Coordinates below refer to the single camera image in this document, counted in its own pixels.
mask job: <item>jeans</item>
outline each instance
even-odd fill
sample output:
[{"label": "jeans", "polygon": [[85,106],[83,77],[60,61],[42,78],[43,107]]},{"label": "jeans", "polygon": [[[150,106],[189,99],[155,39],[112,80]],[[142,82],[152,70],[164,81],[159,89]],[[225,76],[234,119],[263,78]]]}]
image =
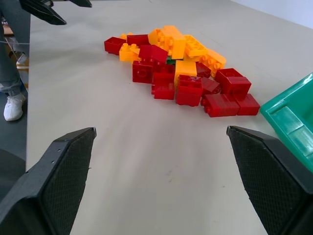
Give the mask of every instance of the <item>jeans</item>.
[{"label": "jeans", "polygon": [[[15,38],[20,43],[29,43],[30,14],[21,8],[19,0],[0,0],[0,15],[10,25]],[[4,41],[4,31],[0,27],[0,41]],[[29,56],[29,45],[20,45]],[[0,42],[0,91],[11,96],[19,94],[21,87],[20,74]]]}]

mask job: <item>green plastic bin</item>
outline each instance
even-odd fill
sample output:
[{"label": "green plastic bin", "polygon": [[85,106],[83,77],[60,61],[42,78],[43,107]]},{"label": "green plastic bin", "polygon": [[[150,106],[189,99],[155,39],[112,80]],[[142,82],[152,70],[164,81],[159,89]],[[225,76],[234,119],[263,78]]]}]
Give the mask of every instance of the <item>green plastic bin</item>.
[{"label": "green plastic bin", "polygon": [[260,111],[286,147],[313,173],[313,73]]}]

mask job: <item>toy brick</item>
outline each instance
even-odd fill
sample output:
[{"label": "toy brick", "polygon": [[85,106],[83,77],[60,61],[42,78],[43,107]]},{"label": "toy brick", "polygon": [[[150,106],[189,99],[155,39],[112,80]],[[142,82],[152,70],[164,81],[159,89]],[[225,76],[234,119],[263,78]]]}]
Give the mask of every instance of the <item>toy brick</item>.
[{"label": "toy brick", "polygon": [[196,76],[179,76],[176,104],[198,106],[202,95],[201,78]]},{"label": "toy brick", "polygon": [[179,75],[197,76],[196,62],[177,60],[174,79],[175,87],[178,85]]},{"label": "toy brick", "polygon": [[201,105],[212,118],[235,116],[239,111],[239,105],[230,94],[205,94]]},{"label": "toy brick", "polygon": [[182,59],[186,46],[185,37],[173,25],[166,25],[161,31],[164,35],[169,34],[171,36],[170,40],[165,41],[165,48],[168,48],[168,55],[170,55],[172,59]]},{"label": "toy brick", "polygon": [[121,39],[124,39],[127,41],[127,35],[126,33],[122,33],[121,36],[119,36]]},{"label": "toy brick", "polygon": [[148,34],[149,43],[151,45],[158,44],[158,33],[161,31],[160,28],[154,29],[151,33]]},{"label": "toy brick", "polygon": [[163,29],[156,28],[148,38],[152,45],[166,50],[172,59],[183,59],[186,39],[175,26],[166,25]]},{"label": "toy brick", "polygon": [[152,62],[134,61],[133,82],[152,83],[153,66]]},{"label": "toy brick", "polygon": [[142,45],[140,47],[139,57],[141,59],[152,59],[161,63],[166,63],[167,51],[156,45]]},{"label": "toy brick", "polygon": [[222,86],[223,94],[241,94],[245,96],[251,87],[251,82],[235,69],[217,70],[215,81]]},{"label": "toy brick", "polygon": [[119,50],[126,43],[125,39],[111,37],[104,42],[104,50],[108,53],[119,55]]},{"label": "toy brick", "polygon": [[185,53],[189,57],[203,56],[208,53],[208,49],[198,42],[192,35],[185,35],[186,47]]},{"label": "toy brick", "polygon": [[218,94],[222,90],[221,85],[218,82],[210,78],[202,77],[201,82],[202,82],[202,88],[203,88],[202,95]]},{"label": "toy brick", "polygon": [[226,59],[211,49],[207,50],[208,54],[201,57],[200,62],[211,69],[211,76],[215,77],[216,71],[224,68]]},{"label": "toy brick", "polygon": [[198,77],[207,77],[211,76],[211,69],[205,66],[203,63],[196,63],[197,76]]},{"label": "toy brick", "polygon": [[138,47],[136,44],[128,45],[127,43],[124,43],[121,49],[119,50],[119,60],[124,62],[132,62],[135,60],[136,52]]},{"label": "toy brick", "polygon": [[233,97],[240,107],[237,115],[255,116],[258,114],[260,105],[251,94],[247,94],[245,97],[241,95],[234,95]]},{"label": "toy brick", "polygon": [[175,96],[175,87],[173,82],[156,82],[151,87],[151,94],[154,99],[169,99],[173,100]]},{"label": "toy brick", "polygon": [[175,66],[168,64],[155,65],[153,72],[153,83],[155,82],[174,82]]},{"label": "toy brick", "polygon": [[137,46],[150,45],[148,34],[127,35],[127,44],[136,44]]},{"label": "toy brick", "polygon": [[188,56],[186,53],[184,54],[184,61],[192,61],[192,62],[198,62],[201,59],[201,56]]}]

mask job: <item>red lego brick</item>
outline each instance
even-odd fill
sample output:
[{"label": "red lego brick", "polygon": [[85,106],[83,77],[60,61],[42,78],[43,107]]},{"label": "red lego brick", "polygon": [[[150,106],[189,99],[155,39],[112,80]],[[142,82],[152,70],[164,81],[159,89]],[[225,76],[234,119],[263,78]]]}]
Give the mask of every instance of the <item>red lego brick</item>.
[{"label": "red lego brick", "polygon": [[239,111],[239,105],[230,94],[205,94],[201,105],[212,118],[235,116]]},{"label": "red lego brick", "polygon": [[167,51],[156,45],[142,45],[140,46],[139,58],[152,59],[166,64]]},{"label": "red lego brick", "polygon": [[174,99],[175,66],[158,63],[154,67],[151,94],[155,99]]},{"label": "red lego brick", "polygon": [[240,107],[237,115],[255,116],[258,114],[260,105],[251,94],[247,94],[245,97],[241,95],[234,95],[233,97]]},{"label": "red lego brick", "polygon": [[176,104],[198,106],[202,95],[201,78],[179,75]]},{"label": "red lego brick", "polygon": [[196,62],[196,68],[197,68],[197,76],[198,77],[209,78],[211,76],[211,69],[209,69],[203,63]]},{"label": "red lego brick", "polygon": [[174,82],[175,66],[158,63],[154,67],[153,80],[155,82]]},{"label": "red lego brick", "polygon": [[222,86],[222,94],[240,94],[245,96],[251,87],[251,82],[233,68],[217,70],[215,81]]},{"label": "red lego brick", "polygon": [[174,99],[174,82],[157,82],[151,86],[151,94],[155,99]]},{"label": "red lego brick", "polygon": [[137,46],[150,45],[148,34],[127,35],[127,43],[129,45],[136,44]]},{"label": "red lego brick", "polygon": [[111,37],[104,42],[104,50],[108,53],[119,55],[123,43],[126,43],[125,39]]},{"label": "red lego brick", "polygon": [[221,85],[210,78],[202,77],[201,83],[203,88],[202,96],[205,94],[218,94],[222,90]]},{"label": "red lego brick", "polygon": [[152,83],[153,63],[147,61],[133,62],[133,82]]}]

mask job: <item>black textured pad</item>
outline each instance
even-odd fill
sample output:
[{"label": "black textured pad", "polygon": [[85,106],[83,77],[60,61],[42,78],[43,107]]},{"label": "black textured pad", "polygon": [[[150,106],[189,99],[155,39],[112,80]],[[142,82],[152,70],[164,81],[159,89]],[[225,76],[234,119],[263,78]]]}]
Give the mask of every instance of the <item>black textured pad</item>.
[{"label": "black textured pad", "polygon": [[94,128],[55,140],[0,204],[0,235],[68,235],[82,199]]},{"label": "black textured pad", "polygon": [[313,174],[276,138],[234,126],[227,134],[245,190],[267,233],[313,235]]}]

